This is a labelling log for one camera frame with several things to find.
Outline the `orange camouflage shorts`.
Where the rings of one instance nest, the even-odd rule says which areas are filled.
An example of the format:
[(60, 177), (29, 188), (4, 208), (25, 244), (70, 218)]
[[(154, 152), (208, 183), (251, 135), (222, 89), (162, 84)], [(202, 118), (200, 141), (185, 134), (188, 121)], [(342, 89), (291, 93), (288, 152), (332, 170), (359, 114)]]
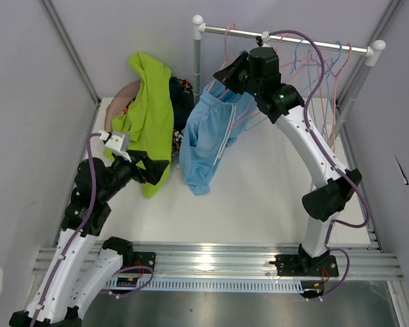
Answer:
[(173, 76), (156, 82), (131, 82), (123, 90), (126, 103), (112, 120), (112, 127), (130, 135), (130, 150), (169, 160), (180, 149), (182, 131), (194, 107), (192, 85)]

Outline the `light blue shorts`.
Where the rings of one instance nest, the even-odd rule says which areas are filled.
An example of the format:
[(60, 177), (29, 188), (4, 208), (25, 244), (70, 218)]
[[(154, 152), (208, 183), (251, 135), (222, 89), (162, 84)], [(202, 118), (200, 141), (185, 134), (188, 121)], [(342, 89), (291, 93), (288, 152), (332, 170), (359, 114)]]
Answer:
[(209, 83), (187, 119), (179, 151), (183, 182), (195, 196), (210, 192), (210, 182), (226, 148), (232, 146), (255, 113), (248, 93), (234, 93)]

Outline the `lime green shorts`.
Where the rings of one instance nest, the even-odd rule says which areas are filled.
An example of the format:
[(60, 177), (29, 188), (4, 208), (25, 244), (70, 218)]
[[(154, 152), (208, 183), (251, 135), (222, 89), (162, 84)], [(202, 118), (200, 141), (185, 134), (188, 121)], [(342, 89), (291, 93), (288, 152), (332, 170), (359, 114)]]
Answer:
[(112, 130), (130, 135), (129, 150), (146, 151), (152, 160), (172, 159), (174, 113), (170, 100), (169, 67), (145, 52), (135, 52), (128, 65), (140, 78), (140, 90)]

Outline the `navy blue shorts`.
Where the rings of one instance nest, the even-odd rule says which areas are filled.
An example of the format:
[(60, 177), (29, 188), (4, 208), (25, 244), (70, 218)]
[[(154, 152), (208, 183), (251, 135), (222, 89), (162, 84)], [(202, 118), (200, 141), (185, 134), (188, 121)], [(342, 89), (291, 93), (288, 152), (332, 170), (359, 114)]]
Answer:
[(194, 108), (194, 89), (190, 81), (172, 76), (169, 80), (170, 100), (174, 113), (174, 128), (183, 130)]

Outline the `blue hanger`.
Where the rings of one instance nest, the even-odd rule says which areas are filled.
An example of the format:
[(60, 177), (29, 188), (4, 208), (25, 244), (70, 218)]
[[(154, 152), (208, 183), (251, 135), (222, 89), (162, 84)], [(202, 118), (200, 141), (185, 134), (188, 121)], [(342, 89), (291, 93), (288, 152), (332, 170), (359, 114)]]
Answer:
[[(330, 69), (334, 66), (334, 59), (332, 57), (324, 58), (324, 77), (322, 79), (321, 87), (316, 91), (316, 96), (330, 99), (331, 92), (329, 90), (331, 76)], [(307, 48), (305, 52), (302, 52), (301, 46), (296, 46), (294, 50), (294, 61), (290, 70), (290, 77), (295, 77), (299, 73), (303, 77), (303, 81), (300, 82), (300, 86), (297, 87), (298, 91), (303, 97), (307, 97), (313, 90), (320, 78), (320, 60), (313, 48)]]
[(322, 84), (316, 91), (317, 98), (315, 99), (319, 106), (312, 104), (312, 114), (314, 118), (314, 124), (318, 128), (320, 135), (328, 143), (333, 150), (335, 150), (335, 141), (329, 141), (330, 136), (334, 136), (335, 132), (333, 128), (335, 127), (335, 118), (337, 115), (337, 109), (335, 107), (336, 93), (337, 93), (337, 81), (339, 76), (347, 64), (348, 59), (339, 67), (342, 56), (342, 46), (340, 41), (336, 41), (339, 46), (338, 54), (335, 57), (329, 57), (328, 59), (324, 57), (324, 76), (322, 79)]

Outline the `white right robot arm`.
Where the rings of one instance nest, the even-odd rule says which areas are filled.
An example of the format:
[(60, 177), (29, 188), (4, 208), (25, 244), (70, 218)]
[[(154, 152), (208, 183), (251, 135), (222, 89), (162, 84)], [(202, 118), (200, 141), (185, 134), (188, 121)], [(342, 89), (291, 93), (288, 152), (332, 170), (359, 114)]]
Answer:
[(279, 57), (273, 48), (243, 51), (213, 77), (234, 93), (248, 93), (270, 122), (284, 133), (306, 165), (314, 190), (302, 197), (309, 219), (305, 238), (295, 256), (279, 255), (280, 273), (312, 275), (330, 256), (331, 228), (361, 182), (361, 173), (348, 170), (312, 123), (299, 92), (281, 81)]

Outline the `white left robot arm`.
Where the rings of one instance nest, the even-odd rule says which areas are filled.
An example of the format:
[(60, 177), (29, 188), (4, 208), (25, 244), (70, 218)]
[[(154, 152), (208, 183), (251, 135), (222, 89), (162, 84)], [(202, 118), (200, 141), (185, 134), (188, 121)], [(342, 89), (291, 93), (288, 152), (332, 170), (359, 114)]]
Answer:
[(115, 155), (109, 166), (92, 155), (80, 162), (53, 259), (32, 301), (12, 314), (10, 326), (81, 326), (109, 278), (117, 272), (140, 269), (135, 265), (132, 242), (111, 236), (91, 268), (81, 273), (111, 213), (109, 201), (131, 181), (156, 185), (169, 163), (132, 150), (125, 157)]

